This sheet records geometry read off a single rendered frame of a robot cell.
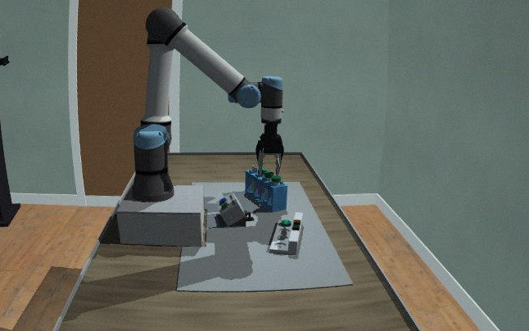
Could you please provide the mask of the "blue four-tube rack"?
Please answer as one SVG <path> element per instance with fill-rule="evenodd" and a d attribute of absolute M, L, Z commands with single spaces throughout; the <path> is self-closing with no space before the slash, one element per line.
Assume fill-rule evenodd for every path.
<path fill-rule="evenodd" d="M 252 180 L 255 181 L 255 192 L 252 191 Z M 260 196 L 258 195 L 258 184 L 261 185 Z M 267 201 L 265 200 L 265 188 L 268 189 Z M 260 177 L 253 170 L 246 170 L 245 193 L 272 212 L 287 209 L 287 185 L 283 181 L 280 182 L 280 185 L 274 185 L 272 181 Z"/>

